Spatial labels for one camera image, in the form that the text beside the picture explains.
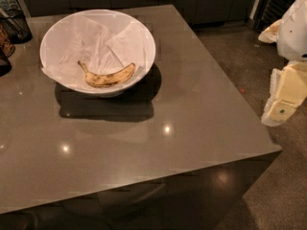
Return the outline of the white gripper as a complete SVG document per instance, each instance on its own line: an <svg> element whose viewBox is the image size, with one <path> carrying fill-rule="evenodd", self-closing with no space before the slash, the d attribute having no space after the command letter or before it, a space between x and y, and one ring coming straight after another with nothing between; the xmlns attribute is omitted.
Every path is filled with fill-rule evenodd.
<svg viewBox="0 0 307 230"><path fill-rule="evenodd" d="M261 122L267 127L285 123L307 98L307 0L295 0L283 17L261 32L258 40L277 41L277 53L290 61L273 69L270 97Z"/></svg>

